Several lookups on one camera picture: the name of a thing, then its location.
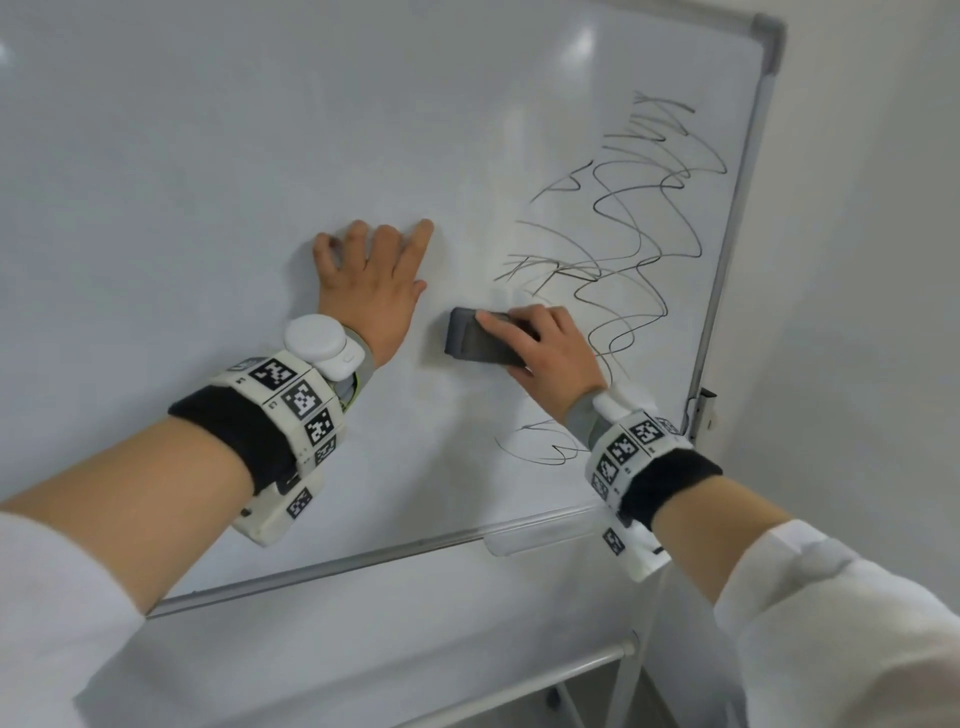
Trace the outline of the person's right hand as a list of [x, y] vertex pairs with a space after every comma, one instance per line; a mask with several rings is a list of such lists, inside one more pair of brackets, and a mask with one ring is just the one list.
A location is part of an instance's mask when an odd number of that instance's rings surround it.
[[567, 426], [574, 405], [608, 384], [589, 342], [562, 306], [532, 304], [511, 309], [528, 321], [537, 343], [508, 344], [525, 367], [505, 367], [507, 374], [557, 423]]

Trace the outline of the person's left hand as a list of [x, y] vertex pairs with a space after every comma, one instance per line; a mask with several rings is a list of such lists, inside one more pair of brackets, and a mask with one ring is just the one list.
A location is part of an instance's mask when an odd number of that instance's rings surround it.
[[374, 273], [374, 230], [366, 222], [356, 220], [343, 236], [335, 237], [340, 273], [335, 279], [318, 279], [317, 311], [357, 334], [369, 349], [375, 369], [395, 356], [409, 332], [417, 305], [409, 300], [409, 288], [421, 280], [419, 270], [434, 230], [433, 221], [422, 219], [407, 235], [402, 234], [400, 274]]

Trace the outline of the dark grey whiteboard eraser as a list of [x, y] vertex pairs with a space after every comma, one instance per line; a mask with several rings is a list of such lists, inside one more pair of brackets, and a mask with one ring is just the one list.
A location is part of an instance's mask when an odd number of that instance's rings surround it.
[[443, 352], [450, 358], [504, 367], [525, 367], [522, 357], [476, 320], [476, 309], [457, 306], [447, 321]]

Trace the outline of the person's left forearm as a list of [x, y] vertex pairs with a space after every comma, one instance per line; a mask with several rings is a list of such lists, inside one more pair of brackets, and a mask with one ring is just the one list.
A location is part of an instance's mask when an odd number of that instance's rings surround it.
[[166, 417], [0, 503], [64, 535], [148, 615], [254, 494], [240, 457], [208, 431]]

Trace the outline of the person's right forearm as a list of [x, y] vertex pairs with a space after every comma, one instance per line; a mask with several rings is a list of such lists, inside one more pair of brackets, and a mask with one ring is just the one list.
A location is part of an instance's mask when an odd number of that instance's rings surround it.
[[653, 533], [676, 566], [715, 604], [741, 557], [793, 516], [724, 475], [673, 495], [656, 512]]

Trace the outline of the white round wrist tracker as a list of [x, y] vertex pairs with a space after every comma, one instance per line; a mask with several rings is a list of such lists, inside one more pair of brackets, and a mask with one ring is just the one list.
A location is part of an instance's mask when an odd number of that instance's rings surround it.
[[289, 321], [283, 331], [287, 351], [310, 364], [331, 383], [348, 380], [361, 368], [366, 352], [340, 321], [318, 313]]

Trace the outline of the white whiteboard with scribbles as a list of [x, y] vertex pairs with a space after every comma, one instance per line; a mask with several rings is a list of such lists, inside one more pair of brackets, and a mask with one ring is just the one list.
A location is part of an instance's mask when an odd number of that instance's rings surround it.
[[317, 233], [430, 218], [312, 505], [154, 613], [601, 507], [575, 439], [444, 354], [449, 312], [567, 307], [684, 429], [785, 46], [681, 0], [0, 0], [0, 496], [279, 349]]

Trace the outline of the white marker-tagged left wrist rig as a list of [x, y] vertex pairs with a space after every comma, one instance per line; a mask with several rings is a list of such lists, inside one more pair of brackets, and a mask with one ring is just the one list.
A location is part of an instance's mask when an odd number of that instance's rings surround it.
[[345, 330], [366, 353], [361, 368], [345, 381], [324, 379], [285, 346], [271, 355], [246, 358], [210, 381], [235, 390], [261, 407], [294, 453], [294, 476], [255, 495], [233, 522], [237, 532], [262, 548], [281, 540], [303, 516], [325, 483], [323, 464], [344, 440], [344, 412], [349, 406], [342, 402], [335, 385], [351, 382], [357, 395], [362, 387], [357, 375], [370, 363], [365, 344], [354, 332]]

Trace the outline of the white marker-tagged wrist rig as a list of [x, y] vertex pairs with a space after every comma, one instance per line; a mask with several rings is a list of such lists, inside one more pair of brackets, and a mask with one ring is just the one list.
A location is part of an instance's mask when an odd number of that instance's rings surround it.
[[262, 548], [281, 540], [303, 516], [325, 483], [323, 464], [344, 440], [344, 412], [349, 406], [342, 402], [335, 385], [351, 382], [357, 395], [362, 387], [357, 375], [370, 363], [365, 344], [354, 332], [345, 330], [366, 353], [361, 368], [345, 381], [324, 379], [285, 346], [271, 355], [246, 358], [210, 381], [235, 390], [261, 407], [294, 453], [294, 476], [255, 495], [233, 522], [237, 532]]
[[647, 527], [621, 515], [621, 504], [633, 478], [655, 459], [693, 445], [633, 383], [581, 395], [565, 425], [589, 450], [584, 477], [603, 502], [596, 515], [601, 538], [630, 580], [642, 583], [670, 557]]

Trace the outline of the white marker-tagged right wrist rig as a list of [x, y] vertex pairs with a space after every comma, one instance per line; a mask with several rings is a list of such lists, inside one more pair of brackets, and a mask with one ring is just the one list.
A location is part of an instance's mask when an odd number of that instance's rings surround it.
[[647, 527], [621, 515], [621, 504], [633, 478], [655, 459], [693, 445], [633, 383], [581, 395], [565, 425], [589, 450], [584, 477], [603, 502], [596, 515], [601, 538], [630, 580], [642, 583], [670, 557]]

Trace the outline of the black left wristband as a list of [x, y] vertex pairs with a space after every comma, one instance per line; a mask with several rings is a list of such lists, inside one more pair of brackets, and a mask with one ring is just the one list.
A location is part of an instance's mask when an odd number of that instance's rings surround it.
[[294, 477], [297, 460], [282, 431], [260, 406], [230, 387], [204, 386], [175, 401], [167, 414], [233, 451], [250, 476], [253, 496]]

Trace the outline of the black wristband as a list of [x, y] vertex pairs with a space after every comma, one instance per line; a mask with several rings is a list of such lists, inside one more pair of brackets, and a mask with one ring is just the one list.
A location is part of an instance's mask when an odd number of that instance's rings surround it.
[[672, 498], [701, 482], [723, 476], [723, 469], [695, 449], [677, 448], [654, 458], [630, 479], [617, 517], [653, 531], [654, 517]]
[[233, 451], [250, 476], [253, 496], [294, 477], [297, 460], [282, 431], [260, 406], [230, 387], [204, 386], [175, 401], [167, 414]]

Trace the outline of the clear plastic marker tray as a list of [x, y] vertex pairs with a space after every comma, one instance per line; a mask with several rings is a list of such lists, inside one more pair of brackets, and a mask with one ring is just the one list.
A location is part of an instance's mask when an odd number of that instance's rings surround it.
[[592, 536], [601, 518], [600, 506], [558, 509], [499, 524], [482, 541], [490, 555], [510, 557]]

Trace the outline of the black right wristband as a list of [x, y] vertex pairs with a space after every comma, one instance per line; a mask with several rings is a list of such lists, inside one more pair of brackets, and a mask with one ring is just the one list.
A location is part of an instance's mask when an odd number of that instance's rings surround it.
[[677, 448], [654, 458], [630, 479], [617, 517], [653, 531], [654, 517], [672, 498], [701, 482], [723, 476], [723, 469], [695, 449]]

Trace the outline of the white metal whiteboard stand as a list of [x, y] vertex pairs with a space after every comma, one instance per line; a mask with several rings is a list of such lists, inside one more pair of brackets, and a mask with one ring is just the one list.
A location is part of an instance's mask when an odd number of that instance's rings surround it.
[[452, 728], [461, 722], [544, 691], [558, 695], [560, 707], [567, 712], [575, 728], [586, 728], [575, 702], [570, 698], [567, 684], [575, 677], [610, 664], [617, 664], [617, 672], [606, 705], [603, 728], [627, 728], [634, 696], [641, 683], [659, 603], [671, 571], [672, 566], [666, 564], [650, 578], [654, 583], [653, 596], [641, 621], [636, 621], [630, 628], [628, 637], [494, 692], [404, 721], [394, 728]]

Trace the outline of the white left sleeve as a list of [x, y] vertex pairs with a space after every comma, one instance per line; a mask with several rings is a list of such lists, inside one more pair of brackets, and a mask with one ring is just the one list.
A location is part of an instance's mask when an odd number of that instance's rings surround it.
[[0, 728], [89, 728], [76, 699], [145, 622], [73, 541], [0, 513]]

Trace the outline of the white sleeve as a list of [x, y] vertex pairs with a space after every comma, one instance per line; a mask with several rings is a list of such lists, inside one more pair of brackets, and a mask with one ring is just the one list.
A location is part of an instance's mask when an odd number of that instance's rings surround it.
[[749, 728], [960, 728], [960, 615], [803, 521], [746, 550], [714, 616]]
[[89, 728], [76, 699], [145, 622], [73, 541], [0, 513], [0, 728]]

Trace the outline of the white right sleeve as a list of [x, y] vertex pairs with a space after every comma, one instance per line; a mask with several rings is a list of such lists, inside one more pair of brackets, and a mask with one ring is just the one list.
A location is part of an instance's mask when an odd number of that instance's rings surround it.
[[749, 728], [960, 728], [960, 615], [803, 521], [746, 550], [714, 616]]

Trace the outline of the grey metal board bracket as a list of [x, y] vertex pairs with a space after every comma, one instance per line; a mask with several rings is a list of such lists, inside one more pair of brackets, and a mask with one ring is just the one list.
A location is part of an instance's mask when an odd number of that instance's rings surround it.
[[689, 442], [699, 448], [706, 443], [716, 425], [717, 394], [701, 387], [695, 396], [691, 396], [684, 415], [684, 434]]

